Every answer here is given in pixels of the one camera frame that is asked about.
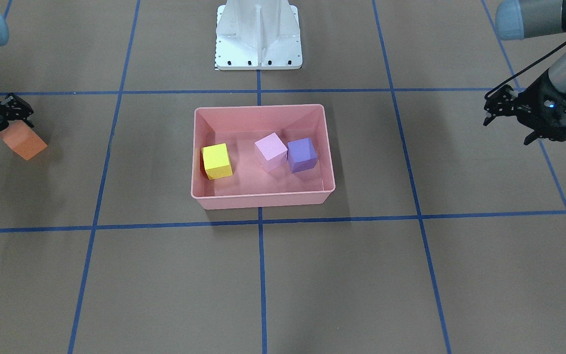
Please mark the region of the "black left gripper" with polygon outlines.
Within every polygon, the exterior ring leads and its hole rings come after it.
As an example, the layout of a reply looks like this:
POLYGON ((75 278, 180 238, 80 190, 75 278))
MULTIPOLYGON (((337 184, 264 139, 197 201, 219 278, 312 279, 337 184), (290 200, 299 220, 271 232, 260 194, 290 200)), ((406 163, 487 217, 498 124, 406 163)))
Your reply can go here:
POLYGON ((548 74, 541 74, 516 101, 517 121, 532 129, 524 146, 537 139, 566 141, 566 91, 559 92, 548 74))

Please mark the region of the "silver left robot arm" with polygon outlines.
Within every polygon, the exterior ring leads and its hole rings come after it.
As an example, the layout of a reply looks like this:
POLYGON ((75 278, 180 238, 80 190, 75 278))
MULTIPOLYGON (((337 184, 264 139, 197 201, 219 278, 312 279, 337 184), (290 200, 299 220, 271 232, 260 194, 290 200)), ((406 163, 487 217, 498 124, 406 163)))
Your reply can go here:
MULTIPOLYGON (((495 14, 501 40, 525 40, 566 33, 566 0, 504 0, 495 14)), ((566 41, 549 52, 565 52, 527 88, 515 90, 506 80, 486 94, 489 124, 496 117, 516 117, 531 130, 525 145, 537 139, 566 141, 566 41)))

